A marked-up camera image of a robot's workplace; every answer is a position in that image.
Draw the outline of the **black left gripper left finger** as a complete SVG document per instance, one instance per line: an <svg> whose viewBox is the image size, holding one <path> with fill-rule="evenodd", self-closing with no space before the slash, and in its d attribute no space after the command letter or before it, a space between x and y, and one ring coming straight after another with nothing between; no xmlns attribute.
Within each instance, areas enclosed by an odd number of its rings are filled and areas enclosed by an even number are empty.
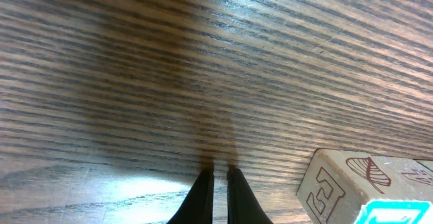
<svg viewBox="0 0 433 224"><path fill-rule="evenodd" d="M204 169L198 175L182 205L168 221L168 224L211 224L213 196L213 170Z"/></svg>

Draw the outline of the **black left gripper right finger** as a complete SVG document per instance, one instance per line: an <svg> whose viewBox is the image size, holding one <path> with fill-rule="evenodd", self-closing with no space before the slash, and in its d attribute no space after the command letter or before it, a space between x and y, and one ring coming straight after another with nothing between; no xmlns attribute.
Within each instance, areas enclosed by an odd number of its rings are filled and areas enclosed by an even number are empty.
<svg viewBox="0 0 433 224"><path fill-rule="evenodd" d="M228 224L272 224L238 168L227 172Z"/></svg>

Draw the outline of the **wooden block with E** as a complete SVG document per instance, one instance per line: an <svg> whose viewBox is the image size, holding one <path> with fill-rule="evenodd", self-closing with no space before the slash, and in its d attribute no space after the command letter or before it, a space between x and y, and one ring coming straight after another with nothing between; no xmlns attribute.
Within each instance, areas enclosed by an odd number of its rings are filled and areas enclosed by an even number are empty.
<svg viewBox="0 0 433 224"><path fill-rule="evenodd" d="M319 149L296 195L314 223L432 224L432 170L410 158Z"/></svg>

